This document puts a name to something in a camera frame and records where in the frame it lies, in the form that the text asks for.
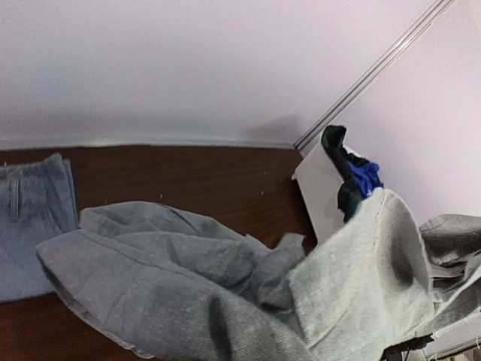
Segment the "grey shirt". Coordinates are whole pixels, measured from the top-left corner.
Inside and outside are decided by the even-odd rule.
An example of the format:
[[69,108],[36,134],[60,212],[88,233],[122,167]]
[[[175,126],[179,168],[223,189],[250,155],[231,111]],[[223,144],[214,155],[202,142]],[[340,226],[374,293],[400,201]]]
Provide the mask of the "grey shirt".
[[59,298],[143,358],[379,360],[480,307],[480,219],[416,225],[376,190],[330,238],[275,248],[149,202],[87,208],[36,254]]

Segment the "light blue denim skirt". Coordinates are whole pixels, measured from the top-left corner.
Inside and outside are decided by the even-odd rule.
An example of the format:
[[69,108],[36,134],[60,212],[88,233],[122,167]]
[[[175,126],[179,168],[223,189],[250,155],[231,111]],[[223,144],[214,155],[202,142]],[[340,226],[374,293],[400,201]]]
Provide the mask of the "light blue denim skirt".
[[60,154],[1,167],[1,301],[53,291],[35,253],[78,227],[71,163]]

